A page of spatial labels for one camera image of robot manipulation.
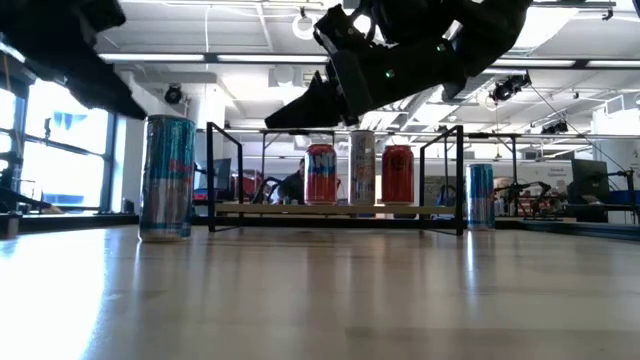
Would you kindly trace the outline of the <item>black computer monitor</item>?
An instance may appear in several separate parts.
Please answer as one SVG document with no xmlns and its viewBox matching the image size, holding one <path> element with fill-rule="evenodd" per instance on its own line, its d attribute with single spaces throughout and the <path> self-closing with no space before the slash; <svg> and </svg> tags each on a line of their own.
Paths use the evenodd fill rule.
<svg viewBox="0 0 640 360">
<path fill-rule="evenodd" d="M 571 162 L 574 189 L 578 195 L 604 199 L 609 195 L 607 163 L 573 159 Z"/>
</svg>

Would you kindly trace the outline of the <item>black aluminium table frame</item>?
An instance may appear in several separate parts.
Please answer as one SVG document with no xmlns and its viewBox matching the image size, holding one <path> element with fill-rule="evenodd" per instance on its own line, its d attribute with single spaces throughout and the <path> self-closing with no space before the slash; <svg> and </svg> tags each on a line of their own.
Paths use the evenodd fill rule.
<svg viewBox="0 0 640 360">
<path fill-rule="evenodd" d="M 90 228 L 104 228 L 137 225 L 136 215 L 43 215 L 23 216 L 18 222 L 19 233 L 70 231 Z M 385 230 L 427 230 L 452 233 L 457 222 L 450 220 L 406 220 L 406 219 L 362 219 L 362 218 L 292 218 L 292 217 L 217 217 L 210 224 L 206 217 L 193 219 L 195 226 L 223 231 L 239 227 L 280 227 L 280 228 L 330 228 L 330 229 L 385 229 Z M 640 225 L 606 223 L 580 223 L 534 220 L 498 220 L 497 230 L 523 230 L 548 232 L 564 235 L 588 236 L 615 240 L 640 242 Z"/>
</svg>

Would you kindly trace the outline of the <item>orange Fanta soda can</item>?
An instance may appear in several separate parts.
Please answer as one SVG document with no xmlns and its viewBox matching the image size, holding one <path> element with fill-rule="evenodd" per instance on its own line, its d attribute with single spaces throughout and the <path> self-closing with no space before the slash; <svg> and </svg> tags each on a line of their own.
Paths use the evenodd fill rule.
<svg viewBox="0 0 640 360">
<path fill-rule="evenodd" d="M 337 202 L 337 155 L 330 144 L 312 144 L 305 152 L 304 201 L 309 205 Z"/>
</svg>

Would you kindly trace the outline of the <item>person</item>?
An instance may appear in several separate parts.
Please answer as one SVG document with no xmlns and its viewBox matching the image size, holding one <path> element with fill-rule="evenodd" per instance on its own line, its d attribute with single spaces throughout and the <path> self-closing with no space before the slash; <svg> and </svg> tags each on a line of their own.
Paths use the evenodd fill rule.
<svg viewBox="0 0 640 360">
<path fill-rule="evenodd" d="M 304 203 L 304 175 L 305 175 L 305 160 L 299 161 L 298 169 L 296 172 L 288 175 L 284 178 L 278 186 L 278 196 L 281 199 L 289 198 L 290 200 L 296 200 L 299 204 Z"/>
</svg>

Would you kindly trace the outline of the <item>white slim beverage can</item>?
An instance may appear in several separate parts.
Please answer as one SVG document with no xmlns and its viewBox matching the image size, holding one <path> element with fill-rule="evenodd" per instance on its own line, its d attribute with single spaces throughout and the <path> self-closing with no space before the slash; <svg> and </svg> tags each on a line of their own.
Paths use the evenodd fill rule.
<svg viewBox="0 0 640 360">
<path fill-rule="evenodd" d="M 349 134 L 349 204 L 374 205 L 376 187 L 375 135 L 369 130 Z"/>
</svg>

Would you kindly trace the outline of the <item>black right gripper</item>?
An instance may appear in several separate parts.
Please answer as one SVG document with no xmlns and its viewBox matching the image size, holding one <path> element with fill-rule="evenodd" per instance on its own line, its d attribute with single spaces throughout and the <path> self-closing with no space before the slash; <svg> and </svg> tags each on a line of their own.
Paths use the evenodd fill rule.
<svg viewBox="0 0 640 360">
<path fill-rule="evenodd" d="M 264 119 L 266 127 L 333 127 L 342 120 L 352 126 L 365 113 L 428 88 L 462 86 L 466 74 L 447 40 L 423 39 L 394 47 L 340 50 L 330 56 L 327 79 L 336 87 L 340 114 L 334 88 L 316 71 L 300 97 Z"/>
</svg>

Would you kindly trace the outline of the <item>red soda can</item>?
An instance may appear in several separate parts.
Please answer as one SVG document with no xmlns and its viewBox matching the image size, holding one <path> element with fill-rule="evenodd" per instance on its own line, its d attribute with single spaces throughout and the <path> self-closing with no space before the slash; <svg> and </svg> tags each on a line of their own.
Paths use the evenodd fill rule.
<svg viewBox="0 0 640 360">
<path fill-rule="evenodd" d="M 408 145 L 386 146 L 382 155 L 382 203 L 414 202 L 414 155 Z"/>
</svg>

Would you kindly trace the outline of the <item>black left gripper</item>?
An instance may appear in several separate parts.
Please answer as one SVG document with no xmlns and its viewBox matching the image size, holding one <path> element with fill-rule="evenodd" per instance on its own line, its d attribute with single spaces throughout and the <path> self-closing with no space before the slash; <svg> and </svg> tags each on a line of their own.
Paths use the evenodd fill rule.
<svg viewBox="0 0 640 360">
<path fill-rule="evenodd" d="M 60 73 L 86 107 L 146 118 L 130 88 L 95 50 L 99 32 L 124 23 L 116 0 L 35 0 L 30 15 L 35 21 L 31 60 Z"/>
</svg>

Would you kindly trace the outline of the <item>blue silver energy drink can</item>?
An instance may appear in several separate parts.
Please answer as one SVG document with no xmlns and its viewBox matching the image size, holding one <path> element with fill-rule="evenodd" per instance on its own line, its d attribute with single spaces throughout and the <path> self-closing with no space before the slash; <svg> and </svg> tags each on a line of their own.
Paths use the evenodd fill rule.
<svg viewBox="0 0 640 360">
<path fill-rule="evenodd" d="M 191 236 L 194 191 L 193 121 L 170 115 L 146 120 L 138 236 L 173 242 Z"/>
<path fill-rule="evenodd" d="M 492 165 L 468 165 L 465 184 L 468 229 L 494 229 L 494 176 Z"/>
</svg>

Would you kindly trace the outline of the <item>overhead rail with light strips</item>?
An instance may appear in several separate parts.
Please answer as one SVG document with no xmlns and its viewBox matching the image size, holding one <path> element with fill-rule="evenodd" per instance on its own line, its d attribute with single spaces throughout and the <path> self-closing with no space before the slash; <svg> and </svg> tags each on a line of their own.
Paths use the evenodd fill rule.
<svg viewBox="0 0 640 360">
<path fill-rule="evenodd" d="M 114 63 L 229 63 L 229 64 L 304 64 L 321 65 L 329 61 L 326 55 L 234 54 L 234 53 L 103 53 L 103 60 Z M 491 64 L 499 68 L 529 69 L 640 69 L 640 59 L 551 59 L 535 57 L 500 58 Z"/>
</svg>

